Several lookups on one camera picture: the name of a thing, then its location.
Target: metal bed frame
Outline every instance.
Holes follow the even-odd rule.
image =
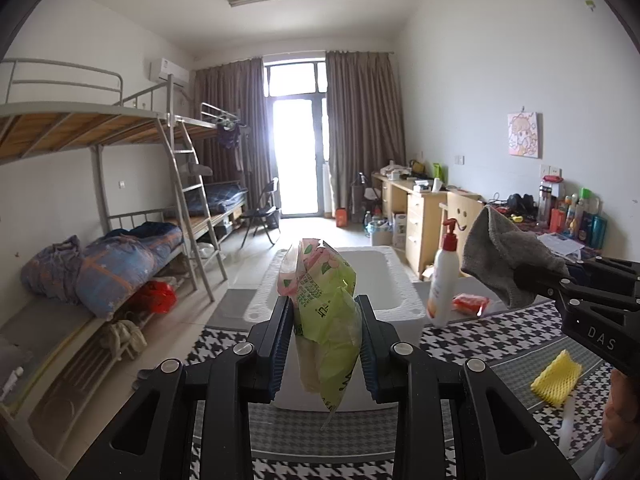
[[[220,255],[220,248],[213,231],[213,226],[231,215],[233,210],[220,215],[212,215],[210,213],[201,177],[197,178],[198,184],[195,186],[187,186],[183,188],[180,183],[180,174],[178,173],[176,155],[191,157],[197,162],[197,155],[191,142],[191,135],[195,134],[198,138],[210,137],[215,135],[219,126],[232,126],[233,124],[239,123],[239,118],[236,115],[207,103],[200,104],[199,119],[183,117],[175,114],[175,84],[171,75],[168,77],[166,82],[151,86],[150,88],[136,92],[128,97],[124,97],[123,78],[116,72],[110,72],[108,70],[76,63],[33,58],[6,58],[0,60],[0,64],[9,64],[11,66],[9,81],[4,96],[4,104],[0,104],[0,164],[13,162],[26,157],[42,155],[44,153],[55,153],[85,147],[91,148],[93,153],[92,160],[94,164],[94,174],[97,177],[98,209],[104,233],[113,228],[114,222],[123,226],[122,221],[127,218],[131,222],[132,228],[137,225],[138,220],[142,223],[142,219],[147,221],[150,218],[156,218],[164,221],[166,213],[170,209],[174,209],[176,212],[176,221],[182,228],[182,232],[184,234],[184,241],[181,246],[178,246],[174,251],[172,251],[167,263],[178,254],[185,253],[186,261],[191,271],[190,275],[193,287],[198,288],[192,264],[192,259],[196,260],[205,288],[207,289],[211,301],[213,301],[212,291],[210,290],[204,267],[213,258],[217,258],[223,278],[226,279],[226,271]],[[103,76],[116,78],[117,84],[108,86],[106,84],[93,84],[53,78],[17,78],[16,70],[21,64],[53,65],[99,73]],[[116,93],[118,95],[118,100],[113,105],[81,102],[9,102],[14,86],[28,84],[73,86],[78,88],[96,89],[99,91]],[[157,103],[158,100],[154,99],[154,94],[162,88],[166,89],[166,110],[164,112],[156,112],[153,110],[153,105],[154,102]],[[144,96],[148,96],[149,98],[151,104],[150,110],[138,108],[140,99],[144,98]],[[31,123],[33,123],[35,120],[34,118],[39,116],[47,116],[52,118],[52,120],[41,121],[42,126],[40,127],[40,130],[36,132],[35,137],[32,135],[33,140],[31,140],[29,146],[23,148],[23,142],[20,145],[19,152],[9,156],[3,156],[3,149],[10,148],[12,145],[10,142],[11,139],[18,139],[20,137],[21,121],[26,117],[26,120],[23,122],[31,121]],[[92,120],[85,123],[78,122],[79,118],[86,117],[91,117]],[[74,127],[69,131],[65,130],[65,127],[68,127],[74,120],[76,120],[76,124],[72,124]],[[174,184],[176,197],[175,206],[173,208],[168,207],[122,214],[110,214],[106,199],[106,190],[104,187],[104,168],[102,164],[103,147],[114,144],[158,142],[158,140],[160,140],[164,146],[165,152],[169,158],[170,172],[172,174],[172,182]],[[183,143],[184,146],[176,146],[177,141]],[[49,145],[49,149],[43,149],[46,144]],[[205,218],[199,224],[192,225],[188,217],[188,210],[184,200],[184,192],[198,188],[200,189],[200,197],[203,201],[203,216]],[[242,200],[238,204],[238,206],[243,205],[245,205],[245,200]],[[210,258],[206,261],[202,261],[198,251],[192,251],[191,248],[195,248],[195,241],[206,231],[209,231],[216,250]],[[48,463],[49,468],[55,471],[53,476],[59,476],[60,478],[64,478],[66,476],[68,471],[65,471],[65,467],[57,460],[57,457],[62,452],[66,438],[68,437],[68,434],[70,433],[70,430],[72,429],[79,414],[84,410],[84,407],[91,399],[91,396],[95,393],[110,368],[113,367],[115,362],[120,359],[122,354],[127,352],[127,348],[123,347],[121,353],[113,359],[102,355],[103,352],[100,352],[97,339],[99,338],[98,331],[100,331],[106,321],[107,320],[105,319],[92,319],[78,330],[72,339],[65,343],[63,348],[56,349],[57,353],[52,360],[39,371],[40,377],[28,391],[18,408],[15,408],[12,411],[9,407],[0,404],[0,413],[9,422],[12,430],[15,431],[21,439],[28,443],[30,452],[38,455],[44,463]],[[92,356],[94,354],[95,356],[99,356],[101,362],[99,367],[100,369],[92,369],[90,371],[92,380],[90,381],[91,384],[88,388],[87,396],[79,405],[78,409],[76,409],[76,416],[74,417],[71,426],[62,435],[62,439],[60,441],[49,443],[47,446],[48,450],[45,450],[34,436],[30,418],[32,415],[37,414],[40,401],[48,398],[47,395],[49,395],[49,392],[55,391],[55,389],[59,387],[59,378],[78,374],[83,376],[82,374],[86,371],[84,370],[86,366],[95,367],[95,359],[82,358],[82,356],[86,357],[87,353],[90,353]]]

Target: yellow foam net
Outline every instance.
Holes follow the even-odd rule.
[[[531,391],[556,408],[562,406],[580,378],[582,365],[562,350],[531,383]]]

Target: white lotion bottle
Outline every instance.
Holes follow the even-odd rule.
[[[436,253],[427,301],[427,315],[433,325],[438,328],[444,327],[449,321],[449,313],[453,308],[452,300],[456,280],[460,275],[460,260],[456,252],[458,238],[453,232],[456,227],[456,219],[449,218],[442,224],[449,231],[442,237],[442,248]]]

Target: folding chair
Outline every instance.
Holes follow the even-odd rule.
[[[251,209],[240,216],[242,220],[245,220],[245,219],[249,220],[249,225],[246,228],[246,232],[244,233],[244,239],[242,240],[242,245],[240,246],[241,249],[244,247],[244,243],[246,242],[246,237],[249,234],[249,231],[251,230],[251,227],[254,224],[255,219],[259,220],[260,224],[262,224],[262,227],[264,228],[264,232],[267,233],[267,238],[271,242],[271,245],[276,244],[276,242],[271,240],[271,236],[269,235],[269,230],[267,229],[267,224],[264,222],[264,219],[271,216],[276,211],[273,195],[276,193],[277,189],[278,189],[278,177],[275,176],[271,179],[271,181],[266,186],[264,186],[262,193],[260,193],[257,209]],[[263,198],[264,198],[264,206],[260,206]],[[260,226],[259,225],[255,226],[254,236],[258,231],[258,227]]]

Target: door frame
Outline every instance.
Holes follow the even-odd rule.
[[[284,100],[292,100],[292,99],[305,99],[311,101],[311,111],[313,115],[313,124],[314,124],[314,140],[315,140],[315,154],[316,154],[316,183],[318,194],[318,212],[317,213],[300,213],[300,214],[283,214],[283,218],[310,218],[310,217],[323,217],[324,216],[324,178],[323,178],[323,167],[324,167],[324,149],[322,144],[322,99],[326,98],[326,92],[320,92],[318,88],[318,63],[324,63],[324,59],[304,59],[304,60],[294,60],[291,62],[283,62],[283,63],[272,63],[265,65],[266,69],[266,78],[267,85],[271,83],[271,67],[272,66],[283,66],[283,65],[293,65],[293,64],[309,64],[313,63],[314,66],[314,77],[316,78],[316,91],[313,93],[306,94],[292,94],[292,95],[283,95],[283,96],[268,96],[266,98],[267,106],[268,106],[268,117],[269,117],[269,128],[271,131],[271,136],[273,138],[273,154],[274,154],[274,174],[278,175],[278,161],[275,157],[275,137],[273,135],[273,104],[276,101],[284,101]],[[280,189],[278,188],[278,202],[279,205],[282,206],[282,200],[280,200]]]

